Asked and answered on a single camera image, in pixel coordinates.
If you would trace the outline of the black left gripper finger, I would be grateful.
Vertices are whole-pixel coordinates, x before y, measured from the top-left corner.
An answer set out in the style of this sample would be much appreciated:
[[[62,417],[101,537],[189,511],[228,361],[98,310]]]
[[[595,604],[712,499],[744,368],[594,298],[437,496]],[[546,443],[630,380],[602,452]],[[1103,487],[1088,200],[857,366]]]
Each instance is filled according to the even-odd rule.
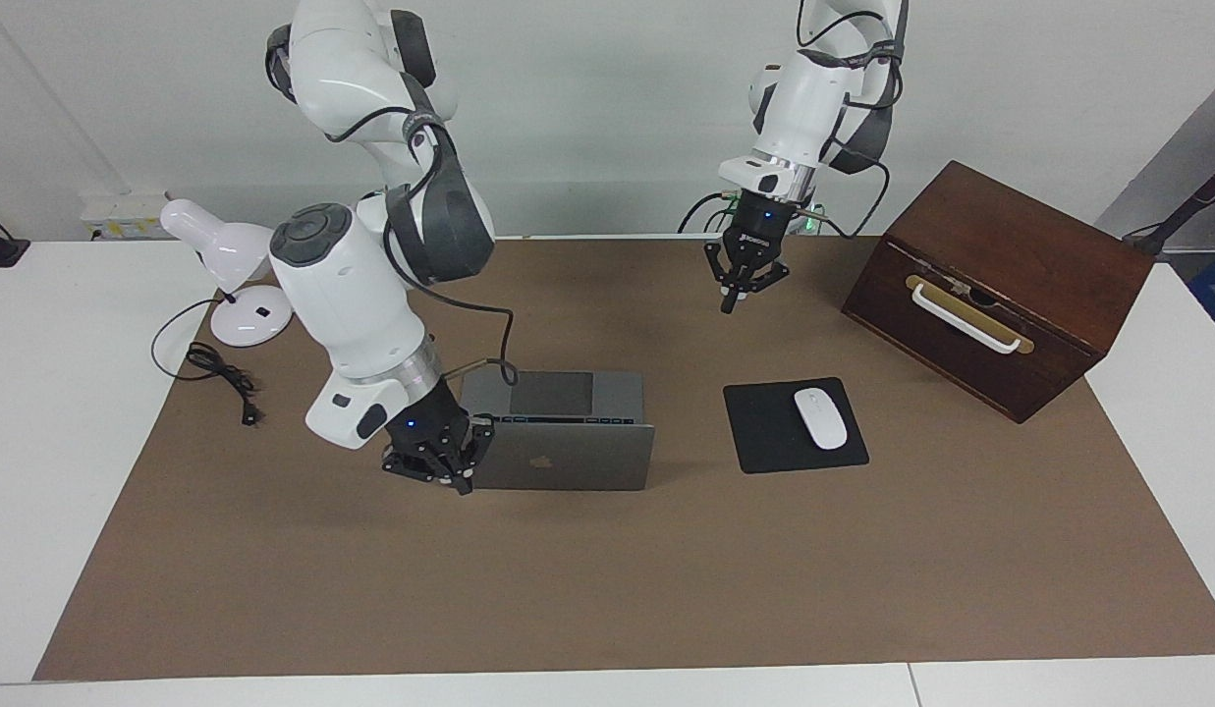
[[[761,268],[759,272],[755,272],[750,278],[744,277],[739,282],[739,296],[747,296],[748,294],[758,294],[758,292],[765,290],[772,285],[776,285],[779,281],[786,278],[790,275],[790,268],[782,261],[772,261],[768,268]]]
[[[738,281],[734,278],[733,270],[728,270],[720,264],[720,242],[706,242],[703,255],[710,264],[716,283],[720,287],[720,313],[731,313],[738,307]]]

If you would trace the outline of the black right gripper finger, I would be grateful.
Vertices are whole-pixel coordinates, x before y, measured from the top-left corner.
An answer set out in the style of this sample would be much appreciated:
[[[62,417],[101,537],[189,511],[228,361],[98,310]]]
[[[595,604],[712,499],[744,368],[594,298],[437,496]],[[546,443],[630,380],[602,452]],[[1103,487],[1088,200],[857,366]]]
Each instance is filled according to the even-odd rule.
[[[423,483],[451,483],[450,471],[441,458],[426,451],[386,448],[382,456],[382,469]]]
[[[459,496],[473,491],[471,476],[495,439],[495,420],[469,420],[459,449],[453,456],[453,488]]]

